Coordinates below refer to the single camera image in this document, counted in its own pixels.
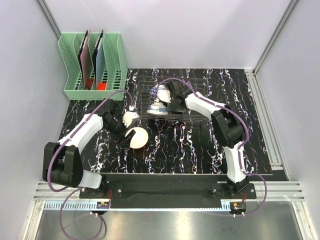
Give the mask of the black marble pattern mat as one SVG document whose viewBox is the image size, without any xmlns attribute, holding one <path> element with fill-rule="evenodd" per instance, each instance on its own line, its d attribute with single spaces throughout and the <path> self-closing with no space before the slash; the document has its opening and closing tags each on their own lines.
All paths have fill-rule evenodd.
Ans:
<svg viewBox="0 0 320 240">
<path fill-rule="evenodd" d="M 256 110 L 251 84 L 243 69 L 226 68 L 131 68 L 128 70 L 125 97 L 119 107 L 125 111 L 130 102 L 141 116 L 137 123 L 149 135 L 140 149 L 119 147 L 110 133 L 101 130 L 81 153 L 83 168 L 97 173 L 126 174 L 225 174 L 227 163 L 223 148 L 214 137 L 209 119 L 194 111 L 171 113 L 167 116 L 147 114 L 151 100 L 148 91 L 169 77 L 185 79 L 206 97 L 235 104 L 249 131 L 244 147 L 245 168 L 262 175 L 266 181 L 286 181 L 284 170 L 273 146 L 267 142 L 262 118 Z"/>
</svg>

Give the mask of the green patterned bowl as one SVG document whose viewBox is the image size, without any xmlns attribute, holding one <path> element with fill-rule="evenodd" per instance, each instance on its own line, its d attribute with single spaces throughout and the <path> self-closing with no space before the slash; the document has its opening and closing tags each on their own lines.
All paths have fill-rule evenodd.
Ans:
<svg viewBox="0 0 320 240">
<path fill-rule="evenodd" d="M 154 86 L 156 87 L 157 89 L 157 92 L 156 92 L 156 95 L 157 95 L 157 98 L 158 100 L 160 100 L 161 102 L 164 102 L 164 103 L 170 103 L 171 102 L 171 93 L 169 91 L 169 89 L 163 85 L 163 84 L 160 84 L 160 85 L 156 85 Z"/>
</svg>

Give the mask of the orange connector box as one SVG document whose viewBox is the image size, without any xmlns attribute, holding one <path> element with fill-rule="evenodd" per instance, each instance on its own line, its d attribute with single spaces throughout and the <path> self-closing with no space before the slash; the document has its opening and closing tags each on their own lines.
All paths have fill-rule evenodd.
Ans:
<svg viewBox="0 0 320 240">
<path fill-rule="evenodd" d="M 231 211 L 245 212 L 247 210 L 247 204 L 245 201 L 231 202 L 230 209 Z"/>
<path fill-rule="evenodd" d="M 97 208 L 98 209 L 109 209 L 111 206 L 111 201 L 107 200 L 107 201 L 98 201 L 97 202 Z"/>
</svg>

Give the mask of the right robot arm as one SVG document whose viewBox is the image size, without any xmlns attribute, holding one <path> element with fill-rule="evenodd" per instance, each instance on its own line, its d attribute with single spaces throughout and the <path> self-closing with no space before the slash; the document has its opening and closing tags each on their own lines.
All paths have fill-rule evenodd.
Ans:
<svg viewBox="0 0 320 240">
<path fill-rule="evenodd" d="M 214 137 L 218 145 L 223 147 L 227 164 L 227 184 L 221 192 L 235 199 L 245 196 L 249 180 L 245 170 L 244 145 L 249 140 L 249 132 L 243 119 L 236 113 L 236 106 L 215 102 L 179 78 L 169 78 L 165 85 L 172 104 L 211 119 Z"/>
</svg>

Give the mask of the dark red block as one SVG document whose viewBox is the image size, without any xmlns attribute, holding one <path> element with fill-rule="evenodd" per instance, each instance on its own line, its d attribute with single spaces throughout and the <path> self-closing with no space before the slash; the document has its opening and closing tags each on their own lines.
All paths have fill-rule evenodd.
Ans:
<svg viewBox="0 0 320 240">
<path fill-rule="evenodd" d="M 91 78 L 91 77 L 87 79 L 85 86 L 88 90 L 92 89 L 94 81 L 95 81 L 94 78 Z"/>
</svg>

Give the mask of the light blue board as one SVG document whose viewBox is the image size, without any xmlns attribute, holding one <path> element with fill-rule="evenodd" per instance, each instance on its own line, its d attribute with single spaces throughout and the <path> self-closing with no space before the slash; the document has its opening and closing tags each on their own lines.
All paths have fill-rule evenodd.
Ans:
<svg viewBox="0 0 320 240">
<path fill-rule="evenodd" d="M 99 83 L 102 81 L 103 72 L 105 69 L 103 36 L 104 36 L 104 30 L 101 31 L 101 33 L 96 41 L 96 44 L 94 47 L 94 52 L 92 55 L 96 87 L 98 87 Z"/>
</svg>

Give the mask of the right orange connector box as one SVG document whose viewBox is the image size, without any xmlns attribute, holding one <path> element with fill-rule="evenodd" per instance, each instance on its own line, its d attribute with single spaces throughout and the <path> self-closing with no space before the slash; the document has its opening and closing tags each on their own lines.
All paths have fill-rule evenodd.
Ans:
<svg viewBox="0 0 320 240">
<path fill-rule="evenodd" d="M 230 209 L 231 211 L 245 212 L 247 210 L 247 204 L 245 201 L 231 202 Z"/>
</svg>

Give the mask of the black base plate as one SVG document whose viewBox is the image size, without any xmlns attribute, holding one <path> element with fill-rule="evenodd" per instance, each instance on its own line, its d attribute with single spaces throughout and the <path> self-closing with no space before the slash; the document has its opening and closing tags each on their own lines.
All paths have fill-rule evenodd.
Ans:
<svg viewBox="0 0 320 240">
<path fill-rule="evenodd" d="M 255 200 L 255 187 L 248 180 L 235 187 L 225 175 L 105 174 L 102 189 L 86 188 L 80 200 L 111 199 L 111 210 L 173 211 L 225 209 L 224 201 Z"/>
</svg>

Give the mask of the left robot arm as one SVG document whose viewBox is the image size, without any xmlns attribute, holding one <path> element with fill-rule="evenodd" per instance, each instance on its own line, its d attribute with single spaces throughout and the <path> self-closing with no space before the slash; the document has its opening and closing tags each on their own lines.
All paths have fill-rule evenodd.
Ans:
<svg viewBox="0 0 320 240">
<path fill-rule="evenodd" d="M 103 198 L 109 192 L 106 177 L 83 168 L 81 153 L 92 137 L 103 129 L 109 131 L 119 145 L 133 138 L 133 133 L 129 136 L 125 134 L 140 116 L 132 106 L 125 113 L 117 108 L 114 100 L 103 101 L 86 113 L 68 135 L 58 142 L 45 145 L 42 178 L 51 191 L 58 193 L 67 188 L 89 189 L 97 198 Z"/>
</svg>

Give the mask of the blue zigzag pattern bowl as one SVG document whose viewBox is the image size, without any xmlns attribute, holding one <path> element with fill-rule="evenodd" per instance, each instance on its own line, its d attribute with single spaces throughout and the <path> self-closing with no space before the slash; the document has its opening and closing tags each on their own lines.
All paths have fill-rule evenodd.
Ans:
<svg viewBox="0 0 320 240">
<path fill-rule="evenodd" d="M 149 95 L 152 97 L 153 100 L 155 100 L 157 98 L 157 88 L 153 87 L 150 92 Z"/>
</svg>

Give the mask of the aluminium frame rail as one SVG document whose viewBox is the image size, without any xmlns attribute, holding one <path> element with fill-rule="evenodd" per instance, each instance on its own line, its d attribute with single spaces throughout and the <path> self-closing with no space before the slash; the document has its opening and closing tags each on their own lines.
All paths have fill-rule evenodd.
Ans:
<svg viewBox="0 0 320 240">
<path fill-rule="evenodd" d="M 214 197 L 224 200 L 240 199 L 242 197 L 232 197 L 228 193 L 221 193 L 224 182 L 112 182 L 107 183 L 112 191 L 112 200 L 125 199 L 131 196 L 199 196 Z M 35 191 L 34 200 L 64 200 L 68 194 L 76 190 L 68 188 L 61 192 L 53 192 L 44 181 L 38 183 Z M 245 190 L 247 200 L 262 201 L 265 196 L 265 185 L 262 181 L 250 182 Z M 94 193 L 94 190 L 80 190 L 71 196 L 71 200 L 78 199 L 107 199 L 107 193 Z M 301 187 L 295 181 L 267 181 L 266 182 L 266 200 L 267 201 L 303 201 Z"/>
</svg>

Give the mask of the left orange connector box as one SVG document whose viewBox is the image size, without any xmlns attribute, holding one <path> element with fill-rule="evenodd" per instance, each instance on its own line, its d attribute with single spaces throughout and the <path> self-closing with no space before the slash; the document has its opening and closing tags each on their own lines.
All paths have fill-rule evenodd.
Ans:
<svg viewBox="0 0 320 240">
<path fill-rule="evenodd" d="M 111 201 L 107 200 L 107 201 L 98 201 L 97 202 L 97 208 L 98 209 L 109 209 L 111 206 Z"/>
</svg>

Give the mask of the blue floral white bowl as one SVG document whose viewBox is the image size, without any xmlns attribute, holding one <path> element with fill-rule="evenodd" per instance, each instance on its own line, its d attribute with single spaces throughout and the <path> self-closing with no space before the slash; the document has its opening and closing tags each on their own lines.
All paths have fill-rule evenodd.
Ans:
<svg viewBox="0 0 320 240">
<path fill-rule="evenodd" d="M 168 109 L 162 102 L 154 101 L 148 106 L 146 111 L 148 114 L 152 115 L 168 115 Z"/>
</svg>

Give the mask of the green plastic file organizer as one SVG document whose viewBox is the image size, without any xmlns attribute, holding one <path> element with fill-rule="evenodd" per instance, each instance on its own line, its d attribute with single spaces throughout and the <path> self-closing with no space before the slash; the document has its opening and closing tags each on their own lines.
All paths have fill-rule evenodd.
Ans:
<svg viewBox="0 0 320 240">
<path fill-rule="evenodd" d="M 93 53 L 97 39 L 101 32 L 92 33 L 88 41 L 91 67 L 88 78 L 94 78 L 92 89 L 87 89 L 82 78 L 81 67 L 78 59 L 81 43 L 86 32 L 62 33 L 58 40 L 58 47 L 67 71 L 67 81 L 64 93 L 70 100 L 112 100 L 121 101 L 127 81 L 127 61 L 120 33 L 103 34 L 103 60 L 104 71 L 101 83 L 107 83 L 105 90 L 97 90 Z"/>
</svg>

